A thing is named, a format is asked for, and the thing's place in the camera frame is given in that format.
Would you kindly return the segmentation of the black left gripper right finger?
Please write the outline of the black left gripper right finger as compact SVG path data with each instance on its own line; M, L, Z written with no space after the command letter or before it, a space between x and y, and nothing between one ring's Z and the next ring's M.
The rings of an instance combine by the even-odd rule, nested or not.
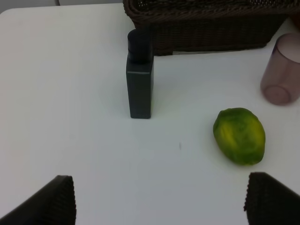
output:
M244 211L250 225L298 225L300 195L265 172L252 172Z

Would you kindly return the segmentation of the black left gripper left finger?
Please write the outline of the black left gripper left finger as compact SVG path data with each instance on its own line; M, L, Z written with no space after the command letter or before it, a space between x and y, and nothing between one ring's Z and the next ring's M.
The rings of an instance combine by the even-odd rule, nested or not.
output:
M0 219L2 225L74 225L75 190L72 176L58 175Z

